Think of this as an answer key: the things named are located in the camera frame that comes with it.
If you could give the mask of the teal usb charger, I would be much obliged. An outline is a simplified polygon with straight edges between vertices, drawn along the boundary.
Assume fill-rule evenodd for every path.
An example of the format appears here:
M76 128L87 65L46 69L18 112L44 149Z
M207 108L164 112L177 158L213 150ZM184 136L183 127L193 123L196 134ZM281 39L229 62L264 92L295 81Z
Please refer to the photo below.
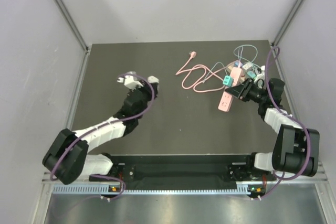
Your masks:
M226 75L223 78L223 85L226 87L231 87L233 85L233 82L234 82L234 78L231 76Z

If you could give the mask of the beige red power strip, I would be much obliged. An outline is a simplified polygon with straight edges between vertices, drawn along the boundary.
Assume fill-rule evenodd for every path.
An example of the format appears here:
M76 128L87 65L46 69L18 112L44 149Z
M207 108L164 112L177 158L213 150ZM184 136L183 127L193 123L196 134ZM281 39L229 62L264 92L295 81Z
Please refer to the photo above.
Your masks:
M235 62L229 64L226 70L229 73L229 75L234 78L233 84L242 83L248 78L247 72L245 72L242 69L242 66L244 65L244 63L242 63L242 66L240 68L235 67L234 63Z

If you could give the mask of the green usb charger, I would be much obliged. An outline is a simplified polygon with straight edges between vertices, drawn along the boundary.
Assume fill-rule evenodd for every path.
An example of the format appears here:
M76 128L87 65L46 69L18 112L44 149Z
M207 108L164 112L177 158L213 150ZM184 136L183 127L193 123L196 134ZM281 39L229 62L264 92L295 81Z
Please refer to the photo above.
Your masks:
M254 72L252 72L252 71L249 71L249 72L247 72L247 76L248 76L249 78L254 79L254 78L256 77L256 74L255 74Z

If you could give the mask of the white square plug adapter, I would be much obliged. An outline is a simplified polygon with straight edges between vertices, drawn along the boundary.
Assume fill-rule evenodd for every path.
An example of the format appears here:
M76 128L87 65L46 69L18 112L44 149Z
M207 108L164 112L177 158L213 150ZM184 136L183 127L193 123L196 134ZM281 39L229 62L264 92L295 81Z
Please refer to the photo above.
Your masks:
M157 84L159 84L159 79L158 79L157 77L155 77L155 76L149 76L149 77L147 78L147 81L148 81L149 83L151 83L151 84L153 84L153 83L157 83Z

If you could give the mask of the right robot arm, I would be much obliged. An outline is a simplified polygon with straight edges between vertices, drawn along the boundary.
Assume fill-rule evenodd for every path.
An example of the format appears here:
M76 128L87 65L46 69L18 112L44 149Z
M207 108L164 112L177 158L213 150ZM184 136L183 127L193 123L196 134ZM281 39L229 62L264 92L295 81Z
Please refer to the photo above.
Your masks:
M269 125L277 139L270 153L252 153L251 163L245 166L245 174L252 180L267 172L285 172L313 177L318 170L320 133L307 129L294 119L280 104L285 83L277 78L269 79L261 88L252 79L229 87L226 92L243 102L258 104L258 114Z

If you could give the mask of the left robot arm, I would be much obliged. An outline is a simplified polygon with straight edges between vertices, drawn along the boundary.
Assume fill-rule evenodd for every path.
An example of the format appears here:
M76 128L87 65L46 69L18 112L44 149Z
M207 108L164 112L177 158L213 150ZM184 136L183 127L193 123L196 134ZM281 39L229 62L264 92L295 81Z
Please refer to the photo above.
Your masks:
M154 76L147 81L131 81L129 92L121 109L112 117L86 129L61 130L45 154L42 164L51 172L52 179L65 185L79 178L102 175L114 180L119 168L109 154L91 155L90 151L111 140L125 137L138 125L143 114L156 99L159 80Z

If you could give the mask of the white usb charger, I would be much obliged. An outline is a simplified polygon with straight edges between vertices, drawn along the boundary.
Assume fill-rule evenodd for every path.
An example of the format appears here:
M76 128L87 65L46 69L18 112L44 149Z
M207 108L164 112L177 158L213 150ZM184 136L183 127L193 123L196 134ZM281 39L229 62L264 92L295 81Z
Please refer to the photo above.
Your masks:
M251 62L247 62L247 63L245 63L245 64L242 66L242 69L243 69L245 72L250 71L252 68L253 68L253 64L252 64Z

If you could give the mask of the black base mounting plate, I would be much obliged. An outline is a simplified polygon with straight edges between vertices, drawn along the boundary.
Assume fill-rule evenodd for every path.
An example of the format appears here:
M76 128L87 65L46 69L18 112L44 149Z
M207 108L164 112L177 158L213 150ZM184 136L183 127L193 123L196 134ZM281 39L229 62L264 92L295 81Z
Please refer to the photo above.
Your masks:
M250 155L202 154L202 155L116 155L111 156L113 167L108 174L117 177L117 165L149 166L155 176L174 177L177 174L218 173L229 165L243 165L244 172L251 178L259 178L264 171L253 168Z

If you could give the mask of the pink round wall plug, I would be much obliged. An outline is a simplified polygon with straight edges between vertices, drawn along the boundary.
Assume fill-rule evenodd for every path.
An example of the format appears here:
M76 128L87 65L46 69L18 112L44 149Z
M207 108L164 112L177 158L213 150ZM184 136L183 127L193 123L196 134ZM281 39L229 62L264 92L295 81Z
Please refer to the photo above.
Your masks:
M190 56L190 58L195 58L196 57L196 55L197 55L197 53L195 52L195 51L191 51L190 53L189 53L189 56Z

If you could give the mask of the aluminium frame rail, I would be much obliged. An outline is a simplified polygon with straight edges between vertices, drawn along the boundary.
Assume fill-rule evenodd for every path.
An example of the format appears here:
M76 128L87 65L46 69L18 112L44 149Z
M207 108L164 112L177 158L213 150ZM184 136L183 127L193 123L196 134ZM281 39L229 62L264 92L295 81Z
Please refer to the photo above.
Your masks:
M115 179L91 177L89 180L76 181L69 185L118 184L120 193L123 193L127 189L232 189L236 184L249 184L257 185L261 188L260 193L264 193L267 186L277 183L277 179L266 172L259 178L251 178L244 172L243 165L229 165L227 169L218 173L181 173L174 177L155 176L154 170L149 166L117 165L117 170L119 173Z

